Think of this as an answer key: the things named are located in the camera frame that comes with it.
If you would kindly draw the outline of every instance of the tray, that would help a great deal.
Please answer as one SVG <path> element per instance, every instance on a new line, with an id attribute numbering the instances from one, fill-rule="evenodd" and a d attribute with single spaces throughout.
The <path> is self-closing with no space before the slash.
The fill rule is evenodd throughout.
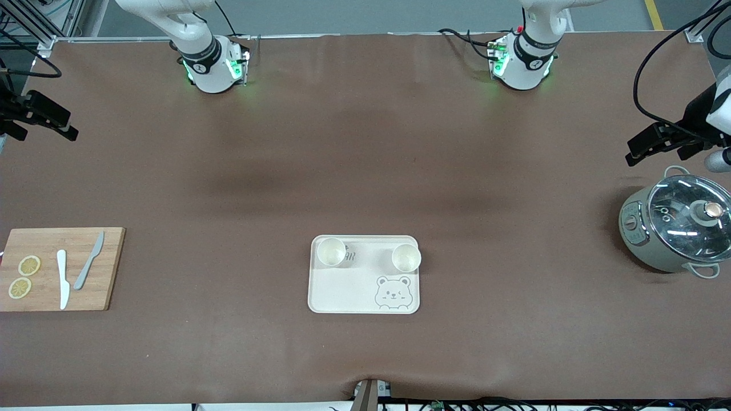
<path id="1" fill-rule="evenodd" d="M 326 238 L 345 243 L 345 259 L 337 267 L 329 267 L 317 257 L 317 247 Z M 402 273 L 391 261 L 393 250 L 401 244 L 419 248 L 410 235 L 318 235 L 310 250 L 310 310 L 332 314 L 416 312 L 419 269 Z"/>

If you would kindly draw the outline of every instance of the cup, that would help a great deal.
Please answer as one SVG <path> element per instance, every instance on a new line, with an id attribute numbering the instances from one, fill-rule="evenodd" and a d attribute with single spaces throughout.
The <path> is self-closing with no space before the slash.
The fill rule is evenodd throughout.
<path id="1" fill-rule="evenodd" d="M 419 268 L 421 253 L 418 248 L 411 244 L 401 244 L 393 250 L 391 262 L 400 272 L 411 273 Z"/>
<path id="2" fill-rule="evenodd" d="M 337 238 L 326 238 L 317 246 L 317 259 L 328 267 L 336 267 L 345 260 L 345 244 Z"/>

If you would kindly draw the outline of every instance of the yellow floor line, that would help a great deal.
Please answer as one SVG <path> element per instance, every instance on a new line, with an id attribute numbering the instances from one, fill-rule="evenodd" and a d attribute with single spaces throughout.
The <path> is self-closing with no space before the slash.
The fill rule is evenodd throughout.
<path id="1" fill-rule="evenodd" d="M 655 30 L 665 30 L 660 20 L 660 14 L 657 12 L 657 6 L 655 6 L 655 0 L 645 0 L 645 6 L 647 7 L 647 13 L 650 15 L 650 21 L 652 22 L 652 28 Z"/>

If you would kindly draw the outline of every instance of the table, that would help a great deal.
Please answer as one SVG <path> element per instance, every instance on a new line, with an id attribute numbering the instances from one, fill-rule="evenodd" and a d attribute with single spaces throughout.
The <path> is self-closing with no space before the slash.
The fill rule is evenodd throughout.
<path id="1" fill-rule="evenodd" d="M 616 228 L 678 162 L 624 163 L 664 35 L 568 34 L 526 92 L 440 36 L 263 40 L 220 95 L 164 43 L 57 44 L 63 78 L 30 86 L 79 139 L 8 142 L 0 238 L 127 235 L 108 312 L 0 314 L 0 405 L 336 400 L 367 377 L 422 398 L 731 395 L 731 266 L 653 272 Z M 680 118 L 712 81 L 677 39 L 641 99 Z M 707 175 L 702 157 L 685 165 Z M 323 233 L 413 235 L 419 311 L 310 312 Z"/>

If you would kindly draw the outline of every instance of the knife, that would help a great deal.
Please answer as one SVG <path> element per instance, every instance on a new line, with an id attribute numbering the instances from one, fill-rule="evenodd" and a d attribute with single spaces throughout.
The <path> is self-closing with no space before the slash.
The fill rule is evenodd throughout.
<path id="1" fill-rule="evenodd" d="M 94 244 L 94 248 L 91 249 L 91 254 L 89 255 L 89 259 L 86 261 L 86 264 L 84 264 L 84 268 L 81 269 L 81 272 L 79 273 L 79 277 L 76 278 L 76 282 L 74 283 L 74 290 L 81 290 L 81 287 L 84 286 L 84 281 L 86 281 L 86 275 L 89 274 L 89 268 L 91 267 L 91 262 L 94 261 L 94 258 L 96 258 L 97 255 L 99 255 L 100 252 L 102 252 L 102 245 L 104 244 L 104 230 L 99 233 L 99 237 L 96 239 L 96 244 Z"/>
<path id="2" fill-rule="evenodd" d="M 61 280 L 61 309 L 66 309 L 66 304 L 69 303 L 69 291 L 71 291 L 71 284 L 66 281 L 66 250 L 60 249 L 56 253 L 56 259 L 58 260 L 58 278 Z"/>

